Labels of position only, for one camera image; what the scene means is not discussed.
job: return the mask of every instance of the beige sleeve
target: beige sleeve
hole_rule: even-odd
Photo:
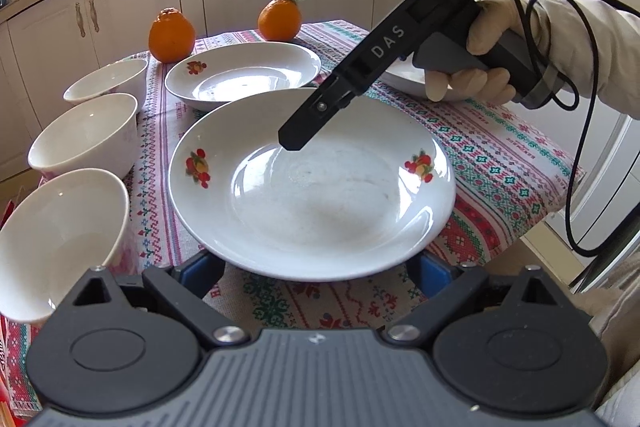
[[[598,44],[598,96],[609,107],[640,120],[640,18],[604,1],[576,2]],[[590,98],[593,58],[580,16],[565,0],[538,0],[536,12],[543,33],[548,33],[541,39],[541,49],[549,49],[552,64],[574,81],[581,96]]]

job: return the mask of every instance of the large white plate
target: large white plate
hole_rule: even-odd
[[[320,72],[311,50],[286,42],[245,42],[198,53],[176,64],[164,86],[201,111],[252,94],[301,87]]]
[[[449,160],[421,124],[366,96],[288,152],[278,129],[311,92],[250,96],[193,125],[169,168],[178,217],[226,261],[278,279],[347,280],[404,262],[449,219]]]
[[[413,60],[413,54],[409,55],[407,60],[396,59],[396,61],[382,73],[380,81],[384,82],[387,86],[410,94],[415,98],[427,99],[427,93],[424,89],[424,70],[416,68]],[[442,101],[459,102],[467,98],[468,96],[461,95],[449,87]]]

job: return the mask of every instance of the black cable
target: black cable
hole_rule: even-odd
[[[527,10],[525,12],[522,7],[522,2],[520,0],[514,0],[516,9],[518,10],[518,15],[520,16],[520,20],[522,22],[522,28],[524,30],[524,36],[527,43],[527,48],[529,50],[529,56],[531,58],[531,62],[533,65],[534,73],[540,79],[542,79],[543,74],[540,71],[539,64],[542,64],[545,68],[548,67],[549,61],[546,57],[543,56],[542,52],[538,49],[538,46],[535,43],[533,38],[533,34],[531,31],[531,17],[533,14],[533,9],[538,0],[529,0],[529,5],[527,6]],[[587,30],[589,35],[589,40],[591,44],[591,53],[593,54],[593,86],[591,87],[591,99],[589,101],[589,108],[587,110],[587,116],[584,121],[584,127],[582,129],[582,133],[580,134],[580,141],[578,142],[578,149],[575,153],[574,165],[571,169],[571,175],[569,177],[569,186],[568,193],[566,197],[566,206],[565,206],[565,214],[564,214],[564,225],[566,228],[567,239],[569,240],[569,245],[573,250],[584,257],[596,257],[605,251],[610,250],[614,241],[618,239],[618,236],[622,234],[623,230],[631,225],[633,221],[635,221],[636,217],[640,214],[640,203],[636,205],[636,207],[625,217],[625,219],[619,224],[619,226],[602,242],[599,247],[593,248],[592,250],[586,250],[578,246],[577,241],[574,238],[574,234],[571,230],[571,197],[574,193],[574,185],[575,185],[575,176],[578,171],[578,165],[580,163],[580,156],[582,155],[582,149],[584,148],[584,143],[587,138],[587,133],[589,132],[589,127],[591,124],[591,118],[593,117],[593,111],[595,109],[596,97],[598,96],[598,81],[600,79],[600,54],[598,51],[598,43],[596,42],[596,37],[593,33],[593,29],[589,24],[589,20],[586,15],[582,11],[582,8],[578,5],[575,0],[565,0],[567,1],[578,13],[584,27]],[[556,102],[559,107],[564,110],[572,111],[578,107],[580,102],[580,94],[578,93],[578,89],[575,84],[568,78],[565,74],[558,72],[558,77],[565,82],[571,90],[574,92],[574,103],[572,105],[566,105],[561,100],[553,94],[552,98],[554,102]]]

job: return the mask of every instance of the cabinet handle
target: cabinet handle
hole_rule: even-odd
[[[76,23],[78,23],[78,29],[80,30],[80,36],[84,39],[86,33],[84,32],[84,21],[82,20],[82,12],[80,11],[80,3],[76,3]]]
[[[89,0],[89,6],[91,8],[91,20],[94,22],[94,30],[98,33],[100,32],[100,26],[98,26],[98,13],[95,11],[94,0]]]

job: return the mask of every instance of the red tablecloth pattern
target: red tablecloth pattern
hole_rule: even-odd
[[[303,25],[297,42],[321,57],[320,82],[365,35],[356,26],[334,21]],[[254,31],[228,33],[198,41],[194,52],[258,40]],[[149,58],[148,97],[138,119],[140,158],[126,184],[142,270],[152,264],[179,264],[200,248],[171,208],[167,172],[178,140],[202,113],[166,92],[163,79],[169,66],[148,53],[136,56]],[[417,101],[380,82],[367,94],[420,121],[453,163],[458,186],[455,209],[429,247],[446,261],[483,264],[563,206],[572,158],[507,109],[474,100]],[[329,284],[273,280],[228,266],[219,285],[205,297],[250,331],[379,327],[402,317],[422,299],[403,267]],[[38,401],[24,374],[24,356],[37,331],[9,321],[3,326],[12,407],[37,410]]]

